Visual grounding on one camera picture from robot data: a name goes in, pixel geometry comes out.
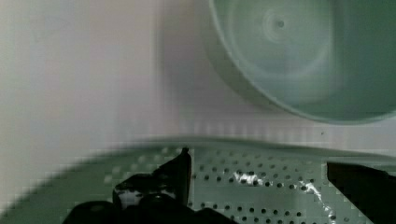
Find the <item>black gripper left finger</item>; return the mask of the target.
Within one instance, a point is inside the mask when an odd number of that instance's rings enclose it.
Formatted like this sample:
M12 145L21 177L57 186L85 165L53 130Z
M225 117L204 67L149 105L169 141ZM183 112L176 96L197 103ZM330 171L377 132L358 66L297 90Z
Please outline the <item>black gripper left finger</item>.
M191 155L188 147L172 160L160 165L149 174L134 174L117 184L112 191L112 201L121 210L139 205L150 194L165 194L186 205L191 187Z

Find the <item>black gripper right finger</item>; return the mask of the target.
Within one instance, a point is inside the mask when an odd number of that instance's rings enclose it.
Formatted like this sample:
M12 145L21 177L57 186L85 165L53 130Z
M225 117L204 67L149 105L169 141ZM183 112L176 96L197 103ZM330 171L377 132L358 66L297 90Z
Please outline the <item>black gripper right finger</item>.
M374 224L396 223L394 175L358 164L328 162L327 178Z

